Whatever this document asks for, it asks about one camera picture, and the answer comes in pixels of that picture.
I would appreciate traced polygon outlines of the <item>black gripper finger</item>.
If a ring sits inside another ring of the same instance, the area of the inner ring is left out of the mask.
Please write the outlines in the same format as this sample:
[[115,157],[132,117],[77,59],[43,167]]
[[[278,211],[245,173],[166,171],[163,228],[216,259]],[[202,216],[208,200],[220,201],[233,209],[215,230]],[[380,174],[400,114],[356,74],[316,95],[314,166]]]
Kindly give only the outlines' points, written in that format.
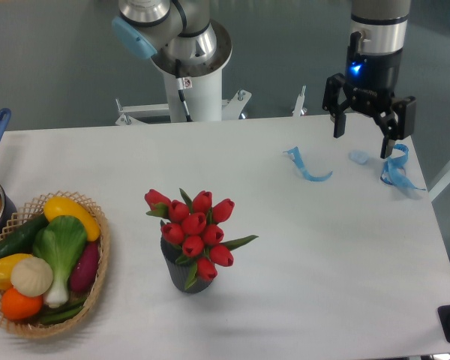
[[329,112],[334,121],[334,138],[344,135],[347,120],[345,110],[351,107],[352,90],[342,73],[336,73],[325,81],[322,108]]
[[382,131],[383,139],[380,157],[386,159],[392,154],[395,143],[413,134],[416,120],[416,98],[391,97],[372,115]]

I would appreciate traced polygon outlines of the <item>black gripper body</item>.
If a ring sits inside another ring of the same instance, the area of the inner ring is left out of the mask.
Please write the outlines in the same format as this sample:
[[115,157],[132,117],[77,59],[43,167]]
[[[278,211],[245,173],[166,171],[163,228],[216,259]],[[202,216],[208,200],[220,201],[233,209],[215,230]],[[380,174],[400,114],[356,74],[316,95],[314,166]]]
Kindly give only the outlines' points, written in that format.
[[389,54],[364,54],[356,46],[350,46],[340,109],[351,109],[373,119],[393,119],[401,56],[400,49]]

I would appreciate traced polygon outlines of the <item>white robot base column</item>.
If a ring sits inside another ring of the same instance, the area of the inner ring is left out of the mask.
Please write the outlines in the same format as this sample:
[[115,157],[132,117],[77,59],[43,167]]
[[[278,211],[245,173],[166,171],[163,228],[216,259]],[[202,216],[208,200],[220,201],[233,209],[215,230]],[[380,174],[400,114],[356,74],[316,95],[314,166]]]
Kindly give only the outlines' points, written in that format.
[[162,73],[172,122],[222,119],[222,71],[232,54],[209,1],[120,1],[112,30]]

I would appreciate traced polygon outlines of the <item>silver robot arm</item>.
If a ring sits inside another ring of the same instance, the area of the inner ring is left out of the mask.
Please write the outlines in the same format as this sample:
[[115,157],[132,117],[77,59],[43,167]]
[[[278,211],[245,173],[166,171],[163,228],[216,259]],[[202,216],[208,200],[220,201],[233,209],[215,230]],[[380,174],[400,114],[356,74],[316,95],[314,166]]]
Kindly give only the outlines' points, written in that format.
[[353,1],[344,73],[325,82],[322,108],[334,122],[334,137],[344,135],[345,111],[373,119],[383,135],[380,157],[392,154],[398,140],[414,131],[416,98],[397,97],[410,1]]

